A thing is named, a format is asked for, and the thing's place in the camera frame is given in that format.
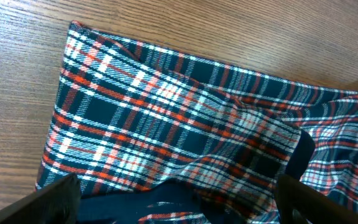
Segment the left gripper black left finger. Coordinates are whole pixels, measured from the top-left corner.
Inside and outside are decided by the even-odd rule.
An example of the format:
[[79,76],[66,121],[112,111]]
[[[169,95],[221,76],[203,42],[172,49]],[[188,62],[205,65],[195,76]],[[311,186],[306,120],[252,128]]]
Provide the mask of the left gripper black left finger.
[[80,180],[69,174],[0,210],[0,224],[70,224],[76,222]]

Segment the plaid red navy white garment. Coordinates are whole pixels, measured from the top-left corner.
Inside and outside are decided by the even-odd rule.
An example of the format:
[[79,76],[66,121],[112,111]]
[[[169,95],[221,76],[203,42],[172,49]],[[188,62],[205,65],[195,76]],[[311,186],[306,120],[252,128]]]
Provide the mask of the plaid red navy white garment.
[[172,181],[239,223],[277,223],[278,176],[358,214],[358,91],[254,72],[70,23],[35,186],[84,196]]

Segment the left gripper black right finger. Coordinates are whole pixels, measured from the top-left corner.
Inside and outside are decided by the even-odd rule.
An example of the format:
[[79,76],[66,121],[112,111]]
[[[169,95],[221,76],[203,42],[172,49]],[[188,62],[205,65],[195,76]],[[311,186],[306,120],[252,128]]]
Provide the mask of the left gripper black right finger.
[[280,223],[358,223],[358,214],[340,206],[289,175],[281,175],[274,192]]

